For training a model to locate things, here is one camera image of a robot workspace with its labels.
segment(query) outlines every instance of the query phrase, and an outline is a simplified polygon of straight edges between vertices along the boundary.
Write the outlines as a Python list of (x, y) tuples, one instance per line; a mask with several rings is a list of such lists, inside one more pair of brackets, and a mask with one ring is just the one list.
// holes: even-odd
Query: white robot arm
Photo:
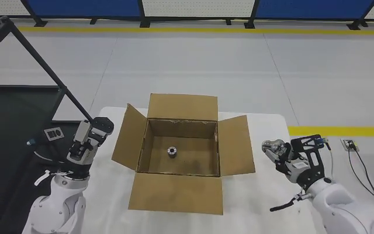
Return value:
[(38, 185), (49, 176), (51, 194), (38, 197), (30, 210), (22, 234), (80, 234), (86, 199), (83, 191), (88, 186), (89, 168), (98, 147), (113, 132), (114, 125), (104, 117), (96, 117), (92, 123), (82, 121), (69, 149), (64, 171), (51, 173), (46, 170), (36, 182)]
[(287, 208), (294, 200), (309, 199), (320, 213), (328, 234), (374, 234), (374, 204), (357, 201), (341, 184), (324, 176), (318, 150), (325, 143), (320, 135), (293, 139), (291, 143), (263, 142), (262, 151), (276, 164), (276, 169), (305, 191), (271, 211)]

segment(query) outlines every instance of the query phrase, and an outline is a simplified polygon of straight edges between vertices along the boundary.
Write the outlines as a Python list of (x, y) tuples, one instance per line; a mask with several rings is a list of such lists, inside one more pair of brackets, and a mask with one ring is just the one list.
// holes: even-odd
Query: white table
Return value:
[[(264, 140), (290, 137), (280, 115), (219, 112), (219, 119), (247, 115), (256, 173), (223, 177), (224, 215), (128, 210), (135, 172), (111, 161), (125, 108), (105, 107), (115, 129), (99, 148), (91, 167), (91, 179), (84, 192), (87, 199), (84, 234), (315, 234), (308, 201), (278, 212), (269, 208), (283, 205), (300, 191), (264, 155)], [(143, 115), (147, 109), (138, 109)]]

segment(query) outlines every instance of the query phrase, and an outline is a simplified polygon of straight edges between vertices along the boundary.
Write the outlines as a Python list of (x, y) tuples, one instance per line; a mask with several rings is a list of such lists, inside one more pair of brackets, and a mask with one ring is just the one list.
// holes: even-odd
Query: electrical outlet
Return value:
[(341, 144), (343, 145), (343, 148), (345, 149), (345, 151), (350, 151), (350, 152), (354, 152), (355, 151), (354, 149), (349, 149), (349, 143), (348, 143), (349, 141), (353, 141), (353, 144), (355, 144), (355, 146), (356, 146), (357, 152), (360, 151), (358, 149), (357, 143), (354, 140), (352, 140), (352, 139), (340, 139), (340, 141), (341, 141)]

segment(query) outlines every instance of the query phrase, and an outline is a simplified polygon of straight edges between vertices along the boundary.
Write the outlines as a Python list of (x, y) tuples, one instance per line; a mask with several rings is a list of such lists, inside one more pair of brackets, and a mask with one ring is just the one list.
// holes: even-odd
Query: open cardboard box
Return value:
[(149, 211), (222, 215), (220, 177), (255, 172), (247, 117), (218, 121), (199, 95), (151, 94), (147, 117), (128, 104), (112, 160), (136, 171), (129, 209)]

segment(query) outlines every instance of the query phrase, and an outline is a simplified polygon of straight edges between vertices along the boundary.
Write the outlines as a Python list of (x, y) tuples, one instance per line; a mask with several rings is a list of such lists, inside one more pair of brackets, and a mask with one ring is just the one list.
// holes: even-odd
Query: white pegboard panel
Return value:
[(0, 15), (30, 15), (20, 0), (0, 0)]
[(371, 9), (371, 11), (365, 17), (365, 19), (374, 19), (374, 8)]
[(145, 16), (250, 17), (255, 0), (144, 0)]

